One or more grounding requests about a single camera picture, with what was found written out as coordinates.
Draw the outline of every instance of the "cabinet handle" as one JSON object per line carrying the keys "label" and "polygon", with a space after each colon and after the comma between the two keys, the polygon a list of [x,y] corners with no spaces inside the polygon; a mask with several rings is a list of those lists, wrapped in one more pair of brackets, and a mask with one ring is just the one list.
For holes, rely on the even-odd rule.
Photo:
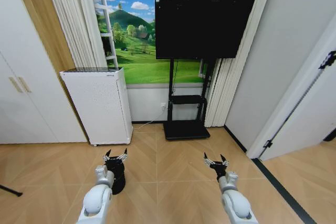
{"label": "cabinet handle", "polygon": [[27,83],[25,82],[25,80],[22,77],[18,77],[19,81],[21,82],[22,86],[25,88],[27,93],[31,93],[32,91],[30,90],[30,88],[28,87]]}
{"label": "cabinet handle", "polygon": [[13,77],[8,77],[11,83],[13,84],[14,88],[16,89],[17,92],[23,93],[22,89],[20,86],[16,83],[15,79]]}

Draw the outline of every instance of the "door frame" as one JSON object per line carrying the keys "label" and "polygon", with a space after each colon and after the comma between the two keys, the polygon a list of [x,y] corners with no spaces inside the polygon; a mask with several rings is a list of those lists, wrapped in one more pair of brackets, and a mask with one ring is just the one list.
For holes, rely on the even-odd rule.
{"label": "door frame", "polygon": [[319,73],[319,66],[330,52],[336,48],[336,14],[331,18],[322,36],[315,44],[306,61],[282,96],[277,107],[259,132],[251,148],[246,152],[249,158],[258,158],[267,140],[272,139],[300,100],[306,89]]}

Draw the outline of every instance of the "herringbone wood floor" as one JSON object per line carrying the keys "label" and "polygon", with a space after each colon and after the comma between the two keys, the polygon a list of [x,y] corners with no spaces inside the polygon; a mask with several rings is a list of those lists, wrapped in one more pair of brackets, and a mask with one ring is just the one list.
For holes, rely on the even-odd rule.
{"label": "herringbone wood floor", "polygon": [[317,223],[336,223],[336,140],[264,161]]}
{"label": "herringbone wood floor", "polygon": [[[168,142],[162,125],[135,130],[127,146],[125,189],[112,199],[107,223],[229,223],[215,172],[203,152],[239,175],[238,189],[249,199],[260,223],[301,223],[258,168],[223,128],[209,129],[206,140]],[[76,223],[85,193],[94,185],[95,167],[109,149],[86,143],[0,146],[0,184],[24,194],[0,190],[0,222]]]}

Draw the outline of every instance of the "green hill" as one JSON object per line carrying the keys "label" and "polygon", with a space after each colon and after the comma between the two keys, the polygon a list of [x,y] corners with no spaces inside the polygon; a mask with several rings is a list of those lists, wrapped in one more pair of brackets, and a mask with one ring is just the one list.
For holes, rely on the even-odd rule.
{"label": "green hill", "polygon": [[150,32],[153,28],[148,22],[144,21],[142,18],[129,14],[124,10],[117,10],[113,13],[110,13],[110,22],[112,26],[115,22],[118,22],[123,30],[126,30],[128,25],[133,25],[135,27],[143,25],[147,27],[148,32]]}

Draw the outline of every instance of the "white door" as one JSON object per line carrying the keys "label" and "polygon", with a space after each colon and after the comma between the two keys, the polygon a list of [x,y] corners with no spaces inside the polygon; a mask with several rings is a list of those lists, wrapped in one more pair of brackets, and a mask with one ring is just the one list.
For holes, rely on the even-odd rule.
{"label": "white door", "polygon": [[86,142],[22,0],[0,0],[0,51],[59,142]]}
{"label": "white door", "polygon": [[0,52],[0,143],[57,142]]}
{"label": "white door", "polygon": [[336,63],[326,67],[261,160],[277,157],[321,141],[336,127]]}

